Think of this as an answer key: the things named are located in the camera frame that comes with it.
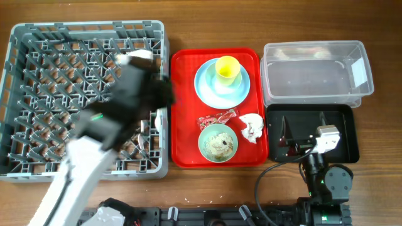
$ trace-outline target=clear plastic container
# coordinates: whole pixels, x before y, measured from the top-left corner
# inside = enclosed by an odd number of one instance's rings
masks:
[[[360,41],[268,43],[261,59],[264,103],[348,104],[374,92]]]

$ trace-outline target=green bowl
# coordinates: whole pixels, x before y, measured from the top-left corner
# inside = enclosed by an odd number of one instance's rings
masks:
[[[233,152],[230,155],[228,155],[228,157],[218,160],[215,159],[213,156],[210,156],[210,154],[205,151],[204,147],[207,145],[207,140],[210,136],[217,136],[218,134],[223,132],[226,132],[228,135],[232,137]],[[223,124],[212,124],[210,126],[207,126],[198,137],[198,148],[202,156],[213,163],[224,163],[228,161],[234,156],[234,154],[236,154],[237,147],[239,147],[239,141],[237,140],[236,134],[229,126]]]

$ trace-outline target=red tray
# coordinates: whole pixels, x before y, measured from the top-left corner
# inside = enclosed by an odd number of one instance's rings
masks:
[[[268,157],[268,137],[264,127],[263,136],[257,144],[251,144],[241,134],[246,125],[238,118],[226,124],[233,129],[239,140],[237,153],[225,163],[212,163],[206,160],[198,150],[198,137],[201,133],[197,119],[222,112],[204,104],[194,89],[194,78],[198,68],[206,61],[232,56],[239,60],[250,76],[250,91],[246,99],[237,106],[240,115],[258,113],[265,120],[263,90],[259,75],[259,59],[250,48],[217,48],[199,50],[181,50],[171,59],[171,81],[176,97],[176,104],[171,107],[171,157],[182,168],[216,168],[257,166]]]

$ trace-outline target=white label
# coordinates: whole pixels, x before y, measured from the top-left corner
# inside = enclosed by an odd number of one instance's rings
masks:
[[[355,88],[358,88],[358,86],[367,82],[367,74],[363,58],[358,59],[356,62],[352,64],[352,73]]]

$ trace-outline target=wooden tabletop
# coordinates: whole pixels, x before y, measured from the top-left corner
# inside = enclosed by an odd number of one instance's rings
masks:
[[[185,48],[248,46],[262,57],[267,43],[362,41],[375,91],[354,109],[361,157],[347,165],[355,175],[349,201],[352,219],[354,225],[402,225],[402,1],[29,2],[0,4],[2,62],[11,28],[32,22],[157,19],[165,24],[170,54]],[[253,204],[256,178],[273,162],[255,168],[200,170],[169,164],[169,173],[161,180],[101,181],[88,207],[109,197],[135,207]],[[48,186],[0,182],[0,225],[27,224]],[[260,196],[267,204],[291,204],[308,196],[297,165],[268,173],[260,184]]]

